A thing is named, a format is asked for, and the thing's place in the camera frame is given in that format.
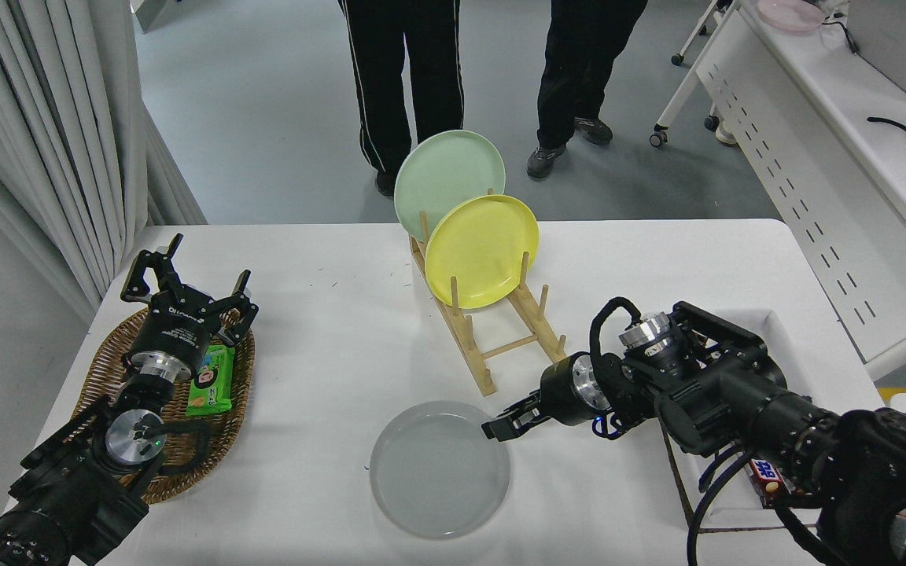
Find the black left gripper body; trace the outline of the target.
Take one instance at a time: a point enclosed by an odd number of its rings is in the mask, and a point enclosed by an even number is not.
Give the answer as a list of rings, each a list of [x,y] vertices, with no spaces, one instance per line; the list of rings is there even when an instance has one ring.
[[[171,291],[153,294],[134,340],[135,368],[143,369],[150,355],[165,355],[177,359],[186,370],[198,370],[212,334],[219,329],[217,315],[208,310],[212,302],[212,297],[198,291],[187,291],[181,298]]]

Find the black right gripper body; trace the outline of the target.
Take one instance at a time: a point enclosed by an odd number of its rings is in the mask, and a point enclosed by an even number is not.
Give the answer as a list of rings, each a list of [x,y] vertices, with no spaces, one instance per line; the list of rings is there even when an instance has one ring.
[[[571,355],[544,370],[540,377],[540,412],[568,426],[592,419],[590,355]]]

